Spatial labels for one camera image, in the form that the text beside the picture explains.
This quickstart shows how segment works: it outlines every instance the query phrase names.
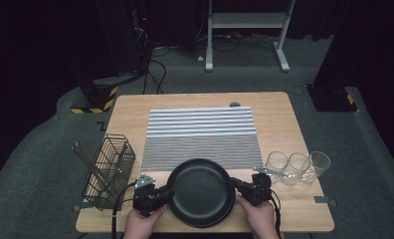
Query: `white shelf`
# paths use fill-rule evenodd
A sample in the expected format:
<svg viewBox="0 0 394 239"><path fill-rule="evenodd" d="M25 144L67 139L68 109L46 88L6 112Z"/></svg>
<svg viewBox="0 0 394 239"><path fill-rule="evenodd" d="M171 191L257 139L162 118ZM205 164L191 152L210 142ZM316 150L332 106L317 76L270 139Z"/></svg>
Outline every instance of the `white shelf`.
<svg viewBox="0 0 394 239"><path fill-rule="evenodd" d="M213 13L212 28L282 28L286 13Z"/></svg>

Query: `gray and white striped mat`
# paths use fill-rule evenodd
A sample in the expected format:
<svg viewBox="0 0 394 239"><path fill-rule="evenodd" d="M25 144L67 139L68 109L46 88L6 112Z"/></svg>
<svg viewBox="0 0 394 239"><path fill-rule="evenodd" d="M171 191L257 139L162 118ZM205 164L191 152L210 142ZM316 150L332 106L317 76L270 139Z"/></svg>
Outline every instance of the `gray and white striped mat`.
<svg viewBox="0 0 394 239"><path fill-rule="evenodd" d="M191 158L225 169L263 167L251 108L151 110L142 171L171 171Z"/></svg>

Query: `glass cup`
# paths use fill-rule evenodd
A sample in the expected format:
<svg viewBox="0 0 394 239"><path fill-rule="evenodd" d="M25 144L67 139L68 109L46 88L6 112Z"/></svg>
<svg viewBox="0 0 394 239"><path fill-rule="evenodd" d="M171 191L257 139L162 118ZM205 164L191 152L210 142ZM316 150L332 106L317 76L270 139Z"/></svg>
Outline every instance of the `glass cup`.
<svg viewBox="0 0 394 239"><path fill-rule="evenodd" d="M288 165L288 157L282 152L273 151L269 154L268 160L265 163L265 168L276 172L284 172ZM272 182L278 181L279 177L276 175L268 174Z"/></svg>
<svg viewBox="0 0 394 239"><path fill-rule="evenodd" d="M330 158L320 151L314 151L309 155L310 167L302 174L301 180L306 183L313 183L328 168L330 168Z"/></svg>
<svg viewBox="0 0 394 239"><path fill-rule="evenodd" d="M281 177L281 181L288 185L296 184L302 174L309 168L309 165L307 156L297 152L291 154L288 166L283 171L283 173L288 174L288 177Z"/></svg>

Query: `gray carpet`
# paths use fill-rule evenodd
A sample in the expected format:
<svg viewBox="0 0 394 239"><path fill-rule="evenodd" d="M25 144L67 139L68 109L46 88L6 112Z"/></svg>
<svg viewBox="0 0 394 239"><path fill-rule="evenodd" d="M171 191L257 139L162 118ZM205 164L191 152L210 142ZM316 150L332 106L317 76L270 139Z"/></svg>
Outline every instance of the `gray carpet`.
<svg viewBox="0 0 394 239"><path fill-rule="evenodd" d="M197 61L199 56L205 56L204 48L175 48L152 59L166 67L161 86L164 94L289 94L308 150L323 151L332 160L320 182L325 195L336 200L337 206L330 206L333 231L312 235L286 233L286 238L394 238L394 159L380 138L362 95L357 89L347 88L360 112L318 113L304 89L305 84L313 83L330 41L287 39L284 51L291 67L289 73L281 71L271 44L215 51L212 73L205 72L204 62ZM226 50L233 45L218 42L215 47ZM153 55L165 51L154 51ZM158 64L151 63L150 71L160 80L163 71ZM121 86L116 95L141 94L142 90L140 79ZM148 79L145 93L155 92ZM82 234L75 228L78 214L73 207L83 201L87 170L71 146L79 140L87 150L94 151L104 136L99 121L107 123L110 111L71 114L70 107L80 95L80 90L74 89L62 96L56 114L21 141L2 169L0 238L77 238ZM110 234L89 234L84 238L110 238Z"/></svg>

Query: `wooden table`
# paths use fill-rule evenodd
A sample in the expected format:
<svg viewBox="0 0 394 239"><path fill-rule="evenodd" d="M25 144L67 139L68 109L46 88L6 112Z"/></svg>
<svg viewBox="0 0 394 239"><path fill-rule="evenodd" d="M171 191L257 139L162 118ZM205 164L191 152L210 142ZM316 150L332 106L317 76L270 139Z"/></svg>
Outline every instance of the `wooden table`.
<svg viewBox="0 0 394 239"><path fill-rule="evenodd" d="M141 173L147 122L150 110L183 108L228 107L237 102L252 108L260 150L264 161L271 151L281 151L286 155L293 152L308 154L296 120L290 99L285 93L227 93L192 95L147 95L120 96L116 99L113 113L107 126L107 133L125 135L136 154L136 161L130 180ZM144 172L155 177L156 187L166 184L170 172ZM228 173L251 182L250 169L233 169ZM282 204L282 225L284 232L327 232L333 230L334 222L325 203L315 203L315 196L323 196L318 181L313 184L298 182L289 186L281 181L272 186ZM125 193L125 199L132 198L133 188ZM122 204L117 216L117 231L123 231L125 217L132 207L130 201ZM110 232L111 210L99 211L95 208L81 210L77 229L81 232ZM231 214L220 224L205 228L193 228L178 220L168 210L154 227L154 232L250 232L245 212L236 205Z"/></svg>

